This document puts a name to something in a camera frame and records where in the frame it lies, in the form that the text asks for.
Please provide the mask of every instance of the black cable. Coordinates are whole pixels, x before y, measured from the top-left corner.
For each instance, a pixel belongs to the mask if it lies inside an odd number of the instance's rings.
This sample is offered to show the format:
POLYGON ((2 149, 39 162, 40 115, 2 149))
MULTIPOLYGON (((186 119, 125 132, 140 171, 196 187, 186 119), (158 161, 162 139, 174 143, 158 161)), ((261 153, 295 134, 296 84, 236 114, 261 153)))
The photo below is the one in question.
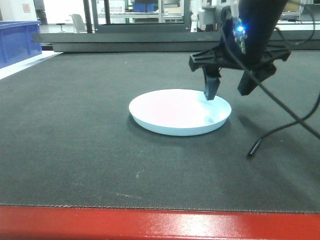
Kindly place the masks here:
MULTIPOLYGON (((223 41, 227 43, 227 39, 225 36, 225 33, 223 30, 221 30, 221 35, 223 38, 223 41)), ((308 124, 304 122, 301 118, 299 118, 289 107, 287 107, 282 101, 280 101, 276 96, 274 96, 253 74, 252 72, 233 54, 228 44, 224 44, 227 52, 229 55, 233 58, 233 60, 248 74, 248 76, 259 86, 274 102, 276 102, 280 107, 282 107, 288 114, 290 114, 296 121, 296 123, 299 123, 302 125, 306 130, 308 130, 310 133, 312 133, 315 137, 317 137, 320 140, 320 133, 315 131, 312 127, 310 127, 308 124)), ((248 153, 248 156, 253 156, 253 154, 257 151, 258 147, 260 146, 263 139, 259 139, 250 152, 248 153)))
MULTIPOLYGON (((304 4, 301 4, 301 3, 298 3, 298 2, 293 2, 292 0, 290 0, 289 2, 291 3, 294 3, 294 4, 297 4, 297 5, 300 5, 300 6, 303 6, 303 8, 305 8, 306 6, 304 4)), ((277 32, 280 34, 280 36, 282 37, 282 39, 284 40, 284 42, 289 45, 289 46, 299 46, 299 45, 302 45, 306 42, 308 42, 314 35, 315 33, 315 28, 316 28, 316 22, 315 22, 315 18, 313 16, 313 13, 309 10, 308 7, 305 8, 307 13, 311 16, 311 19, 312 19, 312 25, 313 25, 313 31, 312 31, 312 34, 310 35, 310 37, 308 37, 307 39, 305 39, 304 41, 302 42, 296 42, 295 44, 291 44, 290 42, 288 42, 285 37, 282 35, 281 33, 281 30, 279 28, 275 28, 277 30, 277 32)), ((280 47, 279 45, 271 45, 271 47, 280 47)), ((309 117, 311 117, 311 115, 317 110, 317 108, 319 107, 319 103, 320 103, 320 94, 317 98, 317 101, 316 103, 314 104, 313 108, 311 109, 311 111, 306 115, 304 116, 301 120, 302 121, 305 121, 306 119, 308 119, 309 117)), ((258 150, 259 146, 261 145, 263 139, 265 139, 266 137, 270 136, 271 134, 274 134, 282 129, 285 129, 285 128, 289 128, 293 125, 296 125, 298 124, 299 122, 298 121, 294 121, 294 122, 291 122, 291 123, 288 123, 288 124, 285 124, 285 125, 282 125, 282 126, 279 126, 279 127, 276 127, 274 128, 273 130, 270 130, 268 131, 267 133, 265 133, 263 136, 261 136, 255 143, 254 145, 252 146, 252 148, 250 149, 250 151, 248 152, 247 156, 248 157, 251 157, 253 156, 256 151, 258 150)))
MULTIPOLYGON (((310 110, 310 112, 309 112, 307 115, 305 115, 305 116, 304 116, 303 118, 301 118, 301 119, 302 119, 303 121, 305 121, 305 120, 307 120, 308 118, 310 118, 310 117, 315 113, 315 111, 317 110, 317 108, 319 107, 319 104, 320 104, 320 93, 319 93, 319 96, 318 96, 317 101, 316 101, 316 103, 314 104, 313 108, 310 110)), ((298 122, 297 122, 297 121, 293 121, 293 122, 291 122, 291 123, 288 123, 288 124, 286 124, 286 125, 282 125, 282 126, 276 127, 276 128, 274 128, 273 130, 268 131, 267 133, 265 133, 264 135, 262 135, 262 136, 253 144, 253 146, 252 146, 252 148, 250 149, 250 151, 248 152, 247 156, 248 156, 248 157, 252 157, 252 156, 256 153, 256 151, 258 150, 258 148, 259 148, 259 146, 261 145, 262 141, 263 141, 266 137, 268 137, 268 136, 270 136, 271 134, 274 134, 274 133, 276 133, 276 132, 278 132, 278 131, 280 131, 280 130, 282 130, 282 129, 286 129, 286 128, 289 128, 289 127, 291 127, 291 126, 294 126, 294 125, 296 125, 296 124, 298 124, 298 122)))

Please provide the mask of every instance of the table surface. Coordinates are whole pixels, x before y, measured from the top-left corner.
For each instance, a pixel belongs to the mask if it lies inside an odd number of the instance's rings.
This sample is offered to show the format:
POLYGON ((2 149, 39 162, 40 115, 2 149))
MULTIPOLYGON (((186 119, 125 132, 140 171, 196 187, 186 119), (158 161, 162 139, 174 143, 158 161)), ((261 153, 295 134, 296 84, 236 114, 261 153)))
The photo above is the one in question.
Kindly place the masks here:
MULTIPOLYGON (((130 101, 159 89, 202 90, 190 53, 61 54, 0 81, 0 204, 239 212, 320 212, 319 141, 242 72, 223 69, 232 113, 217 131, 165 136, 138 126, 130 101)), ((320 52, 277 61, 265 85, 303 115, 319 93, 320 52)), ((307 122, 320 129, 319 112, 307 122)))

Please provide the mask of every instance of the blue plastic bin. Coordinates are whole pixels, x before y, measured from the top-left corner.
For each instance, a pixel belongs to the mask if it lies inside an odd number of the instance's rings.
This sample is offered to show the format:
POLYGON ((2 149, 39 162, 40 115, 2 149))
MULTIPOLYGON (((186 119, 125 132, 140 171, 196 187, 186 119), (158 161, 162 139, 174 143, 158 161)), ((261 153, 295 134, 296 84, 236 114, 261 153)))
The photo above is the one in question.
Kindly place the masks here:
POLYGON ((32 42, 40 21, 0 21, 0 68, 42 53, 40 43, 32 42))
MULTIPOLYGON (((147 4, 147 12, 155 11, 155 4, 149 3, 147 4)), ((144 13, 146 12, 146 4, 145 3, 133 3, 132 8, 134 12, 144 13)))

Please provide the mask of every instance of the white wall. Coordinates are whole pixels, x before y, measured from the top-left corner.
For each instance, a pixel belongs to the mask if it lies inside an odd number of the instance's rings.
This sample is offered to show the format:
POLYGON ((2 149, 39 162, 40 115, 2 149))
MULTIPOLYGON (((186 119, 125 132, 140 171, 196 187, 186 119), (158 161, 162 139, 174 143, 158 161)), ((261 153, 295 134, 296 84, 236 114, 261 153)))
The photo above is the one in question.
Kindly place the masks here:
POLYGON ((83 0, 44 0, 43 3, 48 24, 71 24, 70 14, 80 14, 85 22, 83 0))
POLYGON ((0 9, 4 21, 37 20, 33 0, 0 0, 0 9), (23 4, 29 4, 30 12, 24 12, 23 4))

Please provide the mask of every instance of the white plate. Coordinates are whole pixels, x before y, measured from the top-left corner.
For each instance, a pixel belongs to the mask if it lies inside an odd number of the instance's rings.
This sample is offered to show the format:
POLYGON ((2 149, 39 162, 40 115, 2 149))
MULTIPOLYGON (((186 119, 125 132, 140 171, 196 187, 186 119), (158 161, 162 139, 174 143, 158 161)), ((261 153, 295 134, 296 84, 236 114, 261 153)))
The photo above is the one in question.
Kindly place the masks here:
POLYGON ((221 127, 231 113, 223 98, 206 100, 202 91, 165 89, 133 99, 129 111, 145 129, 164 135, 193 136, 221 127))

